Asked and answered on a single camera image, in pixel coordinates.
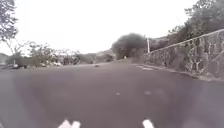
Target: light post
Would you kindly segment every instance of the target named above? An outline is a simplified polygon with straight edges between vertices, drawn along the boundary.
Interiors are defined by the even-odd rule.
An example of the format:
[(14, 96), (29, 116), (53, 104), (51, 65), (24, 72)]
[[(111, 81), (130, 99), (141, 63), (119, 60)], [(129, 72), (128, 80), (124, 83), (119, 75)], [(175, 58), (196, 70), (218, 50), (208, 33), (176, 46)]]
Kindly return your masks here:
[(146, 41), (147, 41), (147, 48), (148, 48), (148, 53), (150, 53), (150, 46), (149, 46), (149, 38), (147, 38), (145, 35), (144, 35)]
[(149, 39), (148, 39), (148, 38), (146, 38), (146, 40), (147, 40), (147, 46), (148, 46), (148, 53), (150, 53)]

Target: sky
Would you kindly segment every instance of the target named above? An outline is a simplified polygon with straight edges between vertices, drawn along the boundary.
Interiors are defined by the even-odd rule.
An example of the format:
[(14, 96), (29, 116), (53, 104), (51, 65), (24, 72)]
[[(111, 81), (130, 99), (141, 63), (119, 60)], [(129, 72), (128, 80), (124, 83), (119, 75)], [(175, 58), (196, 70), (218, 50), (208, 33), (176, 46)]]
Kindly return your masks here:
[[(197, 0), (15, 0), (19, 42), (48, 43), (55, 49), (93, 53), (107, 50), (120, 36), (151, 38), (187, 20), (184, 9)], [(0, 44), (0, 52), (10, 54)]]

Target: road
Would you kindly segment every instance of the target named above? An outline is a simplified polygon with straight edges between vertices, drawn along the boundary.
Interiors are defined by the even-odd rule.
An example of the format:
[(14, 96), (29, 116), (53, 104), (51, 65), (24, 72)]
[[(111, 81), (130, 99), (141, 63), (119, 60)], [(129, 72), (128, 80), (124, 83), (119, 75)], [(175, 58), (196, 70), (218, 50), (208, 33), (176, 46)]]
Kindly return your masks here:
[(0, 72), (4, 128), (223, 128), (223, 97), (224, 83), (133, 64)]

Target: retaining wall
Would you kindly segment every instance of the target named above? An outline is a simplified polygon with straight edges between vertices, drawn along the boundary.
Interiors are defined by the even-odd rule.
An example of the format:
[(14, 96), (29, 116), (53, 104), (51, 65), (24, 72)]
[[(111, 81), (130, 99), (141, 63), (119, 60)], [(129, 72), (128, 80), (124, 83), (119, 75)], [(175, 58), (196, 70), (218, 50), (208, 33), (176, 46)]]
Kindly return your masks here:
[(144, 63), (224, 77), (224, 29), (145, 54)]

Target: road marking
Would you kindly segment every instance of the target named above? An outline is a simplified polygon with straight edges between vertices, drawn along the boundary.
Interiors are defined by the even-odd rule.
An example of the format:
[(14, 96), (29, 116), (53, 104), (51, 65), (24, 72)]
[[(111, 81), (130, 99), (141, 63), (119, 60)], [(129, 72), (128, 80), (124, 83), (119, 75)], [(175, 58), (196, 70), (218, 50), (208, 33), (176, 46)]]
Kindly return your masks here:
[(142, 68), (142, 70), (153, 70), (152, 68)]
[(143, 124), (144, 128), (154, 128), (154, 126), (150, 120), (144, 120), (142, 122), (142, 124)]
[(58, 128), (80, 128), (80, 126), (81, 123), (78, 121), (74, 121), (71, 125), (68, 120), (65, 120)]
[(154, 69), (152, 69), (152, 68), (145, 68), (145, 67), (143, 67), (143, 66), (136, 66), (136, 67), (141, 68), (142, 70), (149, 70), (149, 71), (154, 70)]

